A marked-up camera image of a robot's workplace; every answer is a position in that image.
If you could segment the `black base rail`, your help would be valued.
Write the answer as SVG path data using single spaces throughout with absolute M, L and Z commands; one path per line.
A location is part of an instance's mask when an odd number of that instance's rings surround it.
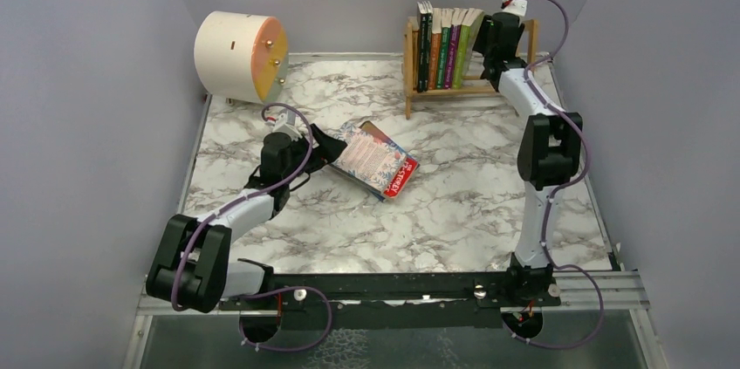
M 505 277 L 504 272 L 276 274 L 269 289 L 287 292 L 233 297 L 217 309 L 293 331 L 498 328 L 505 312 L 561 303 L 552 283 L 539 296 L 513 297 Z

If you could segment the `cream round drawer cabinet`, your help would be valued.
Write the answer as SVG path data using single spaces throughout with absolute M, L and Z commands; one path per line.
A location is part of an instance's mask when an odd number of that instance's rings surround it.
M 212 95 L 263 105 L 278 100 L 289 66 L 284 26 L 276 17 L 213 11 L 194 43 L 198 78 Z

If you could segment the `floral cover book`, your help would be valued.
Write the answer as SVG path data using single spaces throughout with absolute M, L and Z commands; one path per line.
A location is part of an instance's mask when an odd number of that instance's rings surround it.
M 346 148 L 331 166 L 359 183 L 376 197 L 387 199 L 396 175 L 407 163 L 407 153 L 393 142 L 361 129 L 351 122 L 344 123 L 330 135 L 346 143 Z

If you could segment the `wooden book rack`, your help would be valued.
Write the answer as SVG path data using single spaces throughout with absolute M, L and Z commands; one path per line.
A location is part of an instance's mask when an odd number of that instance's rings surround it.
M 479 79 L 480 72 L 474 75 L 465 75 L 463 77 L 463 86 L 460 89 L 433 89 L 426 92 L 418 92 L 418 37 L 419 25 L 416 17 L 408 17 L 404 30 L 403 45 L 403 64 L 401 71 L 403 73 L 403 94 L 404 94 L 404 115 L 406 120 L 411 119 L 412 103 L 415 99 L 423 101 L 442 97 L 458 96 L 492 96 L 497 97 L 496 91 L 489 81 Z

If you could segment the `lime green treehouse book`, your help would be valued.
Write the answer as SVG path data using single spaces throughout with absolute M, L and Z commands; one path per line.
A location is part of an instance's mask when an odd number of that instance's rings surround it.
M 468 51 L 475 44 L 475 39 L 472 35 L 479 26 L 479 18 L 482 14 L 483 11 L 481 9 L 470 8 L 467 9 L 465 16 L 462 18 L 457 42 L 456 64 L 451 84 L 453 89 L 459 89 L 463 85 L 463 76 L 469 65 Z

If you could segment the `black book right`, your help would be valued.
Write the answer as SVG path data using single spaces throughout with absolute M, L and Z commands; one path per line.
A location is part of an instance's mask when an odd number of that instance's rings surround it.
M 429 64 L 429 51 L 430 51 L 430 39 L 431 39 L 431 27 L 432 27 L 432 16 L 433 16 L 433 5 L 430 1 L 424 1 L 422 3 L 421 20 L 420 23 L 421 31 L 423 34 L 423 45 L 420 49 L 420 90 L 421 92 L 427 91 L 428 84 L 428 64 Z

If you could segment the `red treehouse book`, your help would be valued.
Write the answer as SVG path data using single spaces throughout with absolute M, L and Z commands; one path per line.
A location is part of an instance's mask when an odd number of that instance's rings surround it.
M 413 176 L 418 167 L 418 161 L 415 158 L 408 156 L 389 183 L 388 187 L 381 193 L 380 199 L 382 201 L 395 199 L 402 189 L 406 187 L 409 179 Z

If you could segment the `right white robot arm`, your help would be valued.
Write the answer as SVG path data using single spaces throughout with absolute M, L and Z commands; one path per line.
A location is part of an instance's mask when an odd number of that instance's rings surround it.
M 521 17 L 499 11 L 483 19 L 474 49 L 483 55 L 483 79 L 503 95 L 525 121 L 517 153 L 525 206 L 517 247 L 504 287 L 516 298 L 547 292 L 554 266 L 550 236 L 560 204 L 560 190 L 579 170 L 582 119 L 558 106 L 536 83 L 531 67 L 517 55 L 525 25 Z

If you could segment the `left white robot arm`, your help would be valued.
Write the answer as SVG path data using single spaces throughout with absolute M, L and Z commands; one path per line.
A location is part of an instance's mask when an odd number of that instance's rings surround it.
M 175 311 L 208 313 L 225 298 L 265 291 L 272 267 L 231 260 L 232 243 L 282 211 L 297 177 L 334 163 L 346 148 L 315 125 L 307 135 L 290 126 L 268 133 L 260 163 L 235 199 L 205 214 L 169 218 L 147 275 L 147 295 Z

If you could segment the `black book left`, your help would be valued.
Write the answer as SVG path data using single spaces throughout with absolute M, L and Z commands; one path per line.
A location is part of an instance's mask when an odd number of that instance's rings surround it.
M 426 92 L 428 89 L 428 63 L 430 46 L 430 28 L 433 17 L 433 6 L 430 1 L 417 3 L 417 20 L 419 24 L 417 92 Z

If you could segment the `purple treehouse book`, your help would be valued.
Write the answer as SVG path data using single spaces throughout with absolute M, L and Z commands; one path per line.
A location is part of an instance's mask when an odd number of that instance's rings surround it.
M 459 43 L 460 29 L 466 14 L 467 9 L 464 8 L 454 8 L 452 10 L 451 22 L 449 27 L 448 52 L 442 83 L 443 89 L 450 89 L 452 87 L 454 70 L 456 66 L 456 54 Z

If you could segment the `dark cover treehouse book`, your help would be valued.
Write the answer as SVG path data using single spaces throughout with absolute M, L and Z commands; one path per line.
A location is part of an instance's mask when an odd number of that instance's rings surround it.
M 393 140 L 387 136 L 382 130 L 380 130 L 372 121 L 366 120 L 360 125 L 360 128 L 365 131 L 366 133 L 371 134 L 374 138 L 387 143 L 391 144 Z

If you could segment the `black book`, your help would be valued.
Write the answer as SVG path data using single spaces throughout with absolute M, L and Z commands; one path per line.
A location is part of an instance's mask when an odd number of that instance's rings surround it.
M 420 23 L 421 31 L 423 34 L 423 45 L 420 49 L 420 90 L 421 92 L 427 91 L 428 84 L 428 64 L 429 64 L 429 51 L 430 51 L 430 39 L 431 39 L 431 27 L 432 27 L 432 16 L 433 16 L 433 5 L 430 1 L 424 1 L 422 3 L 421 20 Z
M 433 6 L 430 1 L 417 3 L 417 20 L 419 24 L 417 92 L 426 92 L 428 89 L 428 63 L 430 46 L 430 28 L 433 17 Z

